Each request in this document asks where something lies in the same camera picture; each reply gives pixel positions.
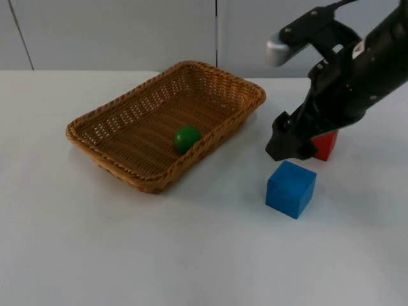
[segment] basket rim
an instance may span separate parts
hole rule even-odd
[[[87,122],[89,120],[95,119],[98,115],[108,112],[109,110],[119,106],[124,99],[127,99],[129,96],[135,95],[135,94],[141,94],[145,90],[149,88],[149,85],[153,82],[157,82],[161,79],[166,78],[167,76],[171,75],[172,73],[176,72],[180,68],[183,68],[184,66],[196,66],[197,68],[205,68],[205,69],[211,69],[214,71],[217,71],[218,73],[222,73],[224,76],[233,79],[235,82],[241,83],[242,85],[246,86],[251,86],[252,88],[256,89],[258,92],[258,97],[257,99],[254,99],[251,103],[250,107],[247,108],[241,108],[239,111],[235,112],[232,114],[230,117],[228,117],[225,121],[220,123],[218,126],[214,127],[212,130],[210,130],[200,141],[194,144],[193,147],[191,147],[185,154],[180,156],[178,159],[174,161],[169,168],[161,173],[157,173],[155,175],[142,175],[140,173],[134,172],[132,169],[129,169],[129,167],[124,166],[122,163],[116,161],[114,158],[112,158],[109,155],[106,155],[103,151],[99,150],[97,146],[91,144],[88,142],[85,138],[81,137],[77,133],[77,127],[80,125],[82,122]],[[90,112],[79,116],[72,122],[70,122],[67,127],[66,127],[66,137],[70,142],[72,142],[74,145],[76,145],[79,149],[83,150],[86,154],[92,154],[92,157],[98,158],[98,160],[103,159],[107,164],[110,165],[110,170],[112,170],[111,167],[115,168],[115,172],[117,172],[117,175],[122,177],[122,176],[127,176],[131,180],[137,180],[139,183],[145,184],[148,182],[154,182],[160,179],[163,179],[169,175],[171,175],[175,170],[177,165],[182,165],[184,162],[186,162],[188,159],[192,158],[200,147],[203,146],[203,144],[207,141],[210,141],[211,138],[214,137],[214,135],[217,134],[218,130],[221,130],[223,126],[236,121],[238,119],[245,119],[248,117],[252,111],[257,108],[259,105],[261,105],[263,102],[265,102],[266,99],[266,92],[262,87],[260,87],[257,84],[254,84],[250,81],[247,81],[243,78],[237,77],[235,75],[232,75],[231,73],[228,73],[220,68],[217,68],[215,66],[209,65],[205,62],[200,62],[200,61],[182,61],[178,62],[166,71],[160,73],[157,76],[154,76],[153,78],[148,79],[146,82],[136,86],[134,89],[131,89],[130,91],[122,94],[118,98],[115,98],[111,100],[110,102],[97,107],[94,110],[91,110]]]

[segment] toy block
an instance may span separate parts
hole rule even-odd
[[[313,195],[316,173],[284,161],[268,180],[266,205],[299,218]]]
[[[312,143],[318,149],[318,152],[314,158],[321,161],[327,161],[332,153],[332,150],[336,144],[337,135],[339,131],[330,132],[312,139]]]

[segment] green ball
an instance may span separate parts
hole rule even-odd
[[[183,126],[176,132],[174,147],[178,153],[184,154],[200,139],[201,134],[196,127]]]

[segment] white wall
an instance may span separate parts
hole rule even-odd
[[[320,56],[311,47],[281,68],[265,63],[271,34],[315,6],[335,0],[218,0],[221,68],[245,77],[305,77]],[[337,20],[366,35],[398,6],[398,0],[360,0],[338,10]]]
[[[35,69],[215,64],[215,0],[13,0]]]
[[[0,69],[31,69],[7,0],[0,0]]]

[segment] woven basket bottom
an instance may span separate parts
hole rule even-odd
[[[192,92],[184,92],[175,99],[137,124],[100,140],[99,149],[134,172],[157,175],[180,157],[173,144],[180,127],[192,125],[205,135],[236,111],[231,105],[216,102],[210,96],[203,99],[203,95]]]

